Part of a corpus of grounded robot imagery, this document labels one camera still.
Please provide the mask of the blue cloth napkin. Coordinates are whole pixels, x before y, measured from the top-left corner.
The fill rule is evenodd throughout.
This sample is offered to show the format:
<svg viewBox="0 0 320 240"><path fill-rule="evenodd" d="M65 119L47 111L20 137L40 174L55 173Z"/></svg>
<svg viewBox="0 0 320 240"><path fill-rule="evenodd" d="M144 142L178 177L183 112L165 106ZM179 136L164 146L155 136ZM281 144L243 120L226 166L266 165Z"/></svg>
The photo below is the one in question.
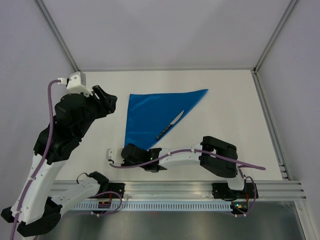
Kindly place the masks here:
<svg viewBox="0 0 320 240"><path fill-rule="evenodd" d="M207 89L191 92L130 94L124 135L124 146L133 144L148 150L177 125L206 95ZM161 139L162 130L184 110L181 118Z"/></svg>

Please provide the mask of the steel table knife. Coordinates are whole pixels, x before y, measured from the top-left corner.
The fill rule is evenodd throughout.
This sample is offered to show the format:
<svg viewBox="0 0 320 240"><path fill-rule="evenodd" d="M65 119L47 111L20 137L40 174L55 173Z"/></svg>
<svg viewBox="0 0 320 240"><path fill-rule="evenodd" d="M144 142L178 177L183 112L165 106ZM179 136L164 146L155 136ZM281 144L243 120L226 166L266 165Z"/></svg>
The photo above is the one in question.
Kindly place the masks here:
<svg viewBox="0 0 320 240"><path fill-rule="evenodd" d="M162 132L156 137L156 140L157 140L157 141L160 140L160 139L163 137L163 135L164 135L171 127L173 127L173 126L176 124L176 122L182 117L183 113L184 113L184 110L182 110L182 111L171 121L171 123L170 123L167 127L164 128L164 130L162 130Z"/></svg>

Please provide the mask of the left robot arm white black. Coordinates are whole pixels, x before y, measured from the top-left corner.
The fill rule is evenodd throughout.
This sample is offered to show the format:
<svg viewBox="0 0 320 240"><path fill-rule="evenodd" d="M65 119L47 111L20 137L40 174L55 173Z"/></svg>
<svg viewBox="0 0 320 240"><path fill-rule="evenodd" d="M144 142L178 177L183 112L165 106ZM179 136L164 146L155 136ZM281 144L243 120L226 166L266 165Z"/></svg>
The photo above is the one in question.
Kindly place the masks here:
<svg viewBox="0 0 320 240"><path fill-rule="evenodd" d="M50 190L71 153L97 120L113 114L118 98L98 86L91 95L69 93L50 106L50 122L38 136L32 165L23 190L13 206L4 208L1 217L13 224L12 233L23 237L44 235L53 230L62 216L87 198L104 198L109 179L94 171L74 187L50 196Z"/></svg>

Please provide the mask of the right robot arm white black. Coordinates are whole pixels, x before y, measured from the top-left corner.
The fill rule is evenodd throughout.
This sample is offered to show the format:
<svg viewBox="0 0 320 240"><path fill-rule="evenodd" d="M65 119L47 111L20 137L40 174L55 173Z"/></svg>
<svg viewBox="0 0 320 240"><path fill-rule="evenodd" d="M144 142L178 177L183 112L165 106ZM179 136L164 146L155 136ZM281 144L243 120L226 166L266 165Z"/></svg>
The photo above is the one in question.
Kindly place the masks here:
<svg viewBox="0 0 320 240"><path fill-rule="evenodd" d="M200 143L176 149L158 147L145 150L130 143L120 151L120 157L122 167L138 166L152 173L187 165L200 166L226 180L226 183L213 184L215 199L232 202L259 197L256 184L242 172L244 168L255 166L238 160L235 145L212 136L204 136Z"/></svg>

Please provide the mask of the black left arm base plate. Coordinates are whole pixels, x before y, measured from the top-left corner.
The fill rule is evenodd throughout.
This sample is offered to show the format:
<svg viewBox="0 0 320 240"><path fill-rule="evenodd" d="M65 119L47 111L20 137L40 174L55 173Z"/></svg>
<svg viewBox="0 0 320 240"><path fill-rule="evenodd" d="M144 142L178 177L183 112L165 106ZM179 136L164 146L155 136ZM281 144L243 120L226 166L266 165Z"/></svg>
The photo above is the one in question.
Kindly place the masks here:
<svg viewBox="0 0 320 240"><path fill-rule="evenodd" d="M125 183L109 182L101 186L94 198L98 199L122 199L125 193Z"/></svg>

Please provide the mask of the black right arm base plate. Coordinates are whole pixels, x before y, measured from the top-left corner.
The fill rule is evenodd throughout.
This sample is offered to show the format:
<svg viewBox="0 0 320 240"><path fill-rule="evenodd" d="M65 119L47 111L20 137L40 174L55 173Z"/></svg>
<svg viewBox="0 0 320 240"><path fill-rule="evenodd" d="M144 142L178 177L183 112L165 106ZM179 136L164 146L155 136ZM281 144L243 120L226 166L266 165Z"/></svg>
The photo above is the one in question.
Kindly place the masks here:
<svg viewBox="0 0 320 240"><path fill-rule="evenodd" d="M256 184L252 182L246 183L243 190L232 190L226 182L213 183L212 192L213 198L216 200L235 201L239 199L253 199L259 197L258 191L255 191Z"/></svg>

